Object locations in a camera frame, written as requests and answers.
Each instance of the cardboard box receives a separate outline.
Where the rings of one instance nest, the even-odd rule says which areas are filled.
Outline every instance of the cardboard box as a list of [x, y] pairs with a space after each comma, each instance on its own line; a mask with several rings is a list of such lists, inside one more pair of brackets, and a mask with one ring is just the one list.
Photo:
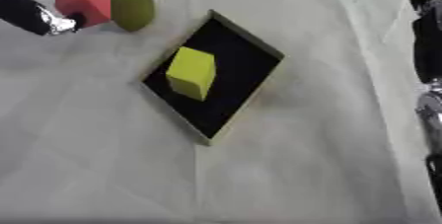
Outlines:
[[[175, 93], [168, 83], [166, 71], [181, 46], [215, 55], [217, 77], [204, 102]], [[199, 133], [199, 143], [211, 145], [283, 58], [270, 45], [210, 11], [197, 29], [143, 73], [141, 81]]]

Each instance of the white fabric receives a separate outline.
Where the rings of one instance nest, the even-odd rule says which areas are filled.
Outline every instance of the white fabric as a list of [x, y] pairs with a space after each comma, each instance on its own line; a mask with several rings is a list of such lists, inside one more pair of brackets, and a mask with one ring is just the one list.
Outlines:
[[[0, 24], [0, 219], [438, 223], [406, 0], [156, 3], [136, 34]], [[287, 58], [206, 148], [136, 76], [209, 9]]]

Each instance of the green ball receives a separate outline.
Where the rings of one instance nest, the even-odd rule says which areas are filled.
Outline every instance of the green ball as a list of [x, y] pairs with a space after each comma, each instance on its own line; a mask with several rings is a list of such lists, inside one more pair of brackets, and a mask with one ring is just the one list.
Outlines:
[[122, 29], [136, 32], [155, 17], [154, 0], [111, 0], [111, 17]]

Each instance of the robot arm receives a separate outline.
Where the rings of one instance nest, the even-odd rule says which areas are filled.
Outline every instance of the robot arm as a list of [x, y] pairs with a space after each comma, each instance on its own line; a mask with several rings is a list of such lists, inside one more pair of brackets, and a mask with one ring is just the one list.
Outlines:
[[57, 18], [35, 0], [0, 0], [0, 19], [40, 36], [77, 32], [86, 23], [80, 13]]

